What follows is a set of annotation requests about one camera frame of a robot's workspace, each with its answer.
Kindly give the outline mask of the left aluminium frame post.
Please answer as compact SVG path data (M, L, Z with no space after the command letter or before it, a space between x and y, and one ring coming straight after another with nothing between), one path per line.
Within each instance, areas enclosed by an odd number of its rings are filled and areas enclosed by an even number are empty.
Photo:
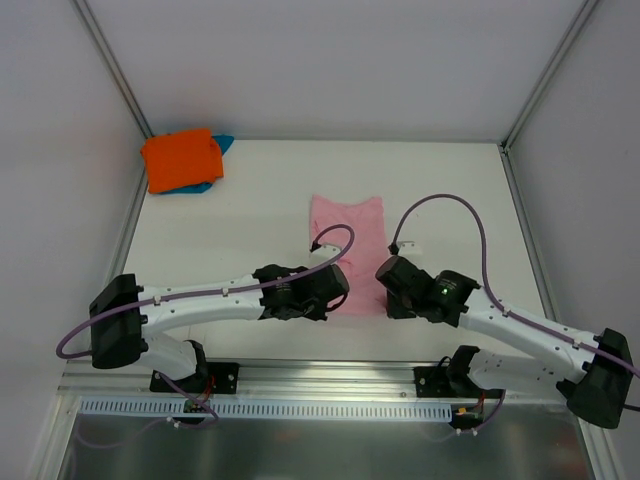
M103 62L111 80L124 101L138 130L145 139L153 136L153 130L135 96L133 89L122 69L113 49L108 41L100 22L94 13L90 2L86 0L71 0L76 14L85 28L98 56Z

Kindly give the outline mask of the pink t-shirt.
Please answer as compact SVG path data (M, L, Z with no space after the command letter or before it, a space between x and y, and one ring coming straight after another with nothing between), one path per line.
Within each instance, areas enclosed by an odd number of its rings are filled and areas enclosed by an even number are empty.
M344 204L313 196L310 238L320 237L322 244L344 247L350 238L346 230L323 232L336 224L348 225L355 233L352 247L337 262L350 287L348 298L337 312L352 316L385 314L386 290L375 278L376 271L388 258L382 198L374 196L357 204Z

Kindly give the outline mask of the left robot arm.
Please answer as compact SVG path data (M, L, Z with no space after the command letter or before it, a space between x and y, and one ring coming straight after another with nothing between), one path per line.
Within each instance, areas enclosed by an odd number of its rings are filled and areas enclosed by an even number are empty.
M151 287L135 275L112 280L89 307L91 364L98 370L131 365L166 376L184 390L203 389L203 345L169 331L217 321L324 321L344 302L349 285L335 264L322 269L270 264L240 278L192 287Z

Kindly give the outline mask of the folded blue t-shirt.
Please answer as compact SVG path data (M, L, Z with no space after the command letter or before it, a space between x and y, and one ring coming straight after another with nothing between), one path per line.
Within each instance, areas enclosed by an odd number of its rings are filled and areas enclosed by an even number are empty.
M231 135L222 134L222 135L213 135L211 137L211 140L218 145L221 155L224 156L233 145L235 138ZM200 184L193 184L193 185L173 189L171 191L166 192L166 195L201 194L208 191L211 187L212 187L212 183L203 182Z

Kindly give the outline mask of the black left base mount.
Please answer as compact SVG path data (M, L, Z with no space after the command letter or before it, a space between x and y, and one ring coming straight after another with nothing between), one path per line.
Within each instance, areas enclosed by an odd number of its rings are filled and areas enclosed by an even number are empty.
M235 362L207 362L206 368L174 383L189 394L209 392L213 395L234 395L237 392L240 365Z

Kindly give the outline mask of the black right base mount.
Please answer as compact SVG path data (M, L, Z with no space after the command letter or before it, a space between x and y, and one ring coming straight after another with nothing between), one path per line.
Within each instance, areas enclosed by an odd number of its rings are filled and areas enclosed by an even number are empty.
M417 398L479 398L481 391L476 387L454 387L443 366L417 366L413 368L414 386Z

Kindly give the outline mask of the aluminium frame post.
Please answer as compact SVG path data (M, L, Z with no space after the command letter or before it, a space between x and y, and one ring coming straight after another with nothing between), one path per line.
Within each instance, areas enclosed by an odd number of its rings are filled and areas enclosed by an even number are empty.
M554 77L560 70L573 46L582 35L600 4L600 0L585 0L581 2L579 9L571 19L559 43L554 48L551 57L537 78L533 89L527 96L523 107L520 109L512 126L501 141L501 147L505 152L508 152L513 147L516 140L525 129L527 122L534 114L546 91L551 86Z
M111 80L124 101L138 130L145 139L153 136L153 130L135 96L133 89L122 69L113 49L108 41L100 22L94 13L90 2L86 0L71 0L76 14L85 28L98 56L103 62Z

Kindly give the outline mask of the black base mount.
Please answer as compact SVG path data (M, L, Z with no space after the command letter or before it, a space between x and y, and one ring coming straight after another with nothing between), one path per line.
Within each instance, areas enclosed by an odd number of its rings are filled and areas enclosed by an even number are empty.
M235 362L207 362L206 368L174 383L189 394L209 392L213 395L234 395L237 392L240 365Z
M414 386L417 398L479 398L481 391L476 387L454 387L443 366L417 366L413 368Z

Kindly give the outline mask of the right aluminium frame post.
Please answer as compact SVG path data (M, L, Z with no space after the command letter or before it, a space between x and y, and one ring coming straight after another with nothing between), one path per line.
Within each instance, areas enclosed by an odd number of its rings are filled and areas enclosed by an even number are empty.
M533 89L527 96L523 107L520 109L512 126L501 141L501 147L505 152L508 152L513 147L516 140L525 129L527 122L534 114L546 91L551 86L554 77L560 70L573 46L582 35L600 4L600 0L585 0L581 2L579 9L571 19L559 43L554 48L551 57L537 78Z

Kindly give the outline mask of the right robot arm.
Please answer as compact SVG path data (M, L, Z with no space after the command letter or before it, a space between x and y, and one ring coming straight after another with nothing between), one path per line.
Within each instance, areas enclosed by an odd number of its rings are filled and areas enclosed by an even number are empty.
M564 400L592 425L619 426L635 368L626 337L596 334L546 318L527 318L499 304L477 281L445 270L432 277L401 256L376 272L398 315L476 332L518 350L501 355L461 345L436 378L459 397L502 390Z

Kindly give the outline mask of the folded orange t-shirt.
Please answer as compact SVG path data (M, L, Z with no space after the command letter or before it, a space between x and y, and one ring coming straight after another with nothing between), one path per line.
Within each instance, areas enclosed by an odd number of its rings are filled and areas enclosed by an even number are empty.
M152 137L140 153L150 194L213 184L224 177L222 149L208 128Z

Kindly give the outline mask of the aluminium mounting rail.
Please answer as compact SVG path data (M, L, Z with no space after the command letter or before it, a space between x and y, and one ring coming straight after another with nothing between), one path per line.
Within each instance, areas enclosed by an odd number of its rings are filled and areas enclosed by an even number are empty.
M237 359L237 399L392 401L414 400L415 362L349 362ZM59 394L142 396L152 371L141 366L97 370L89 361L67 363Z

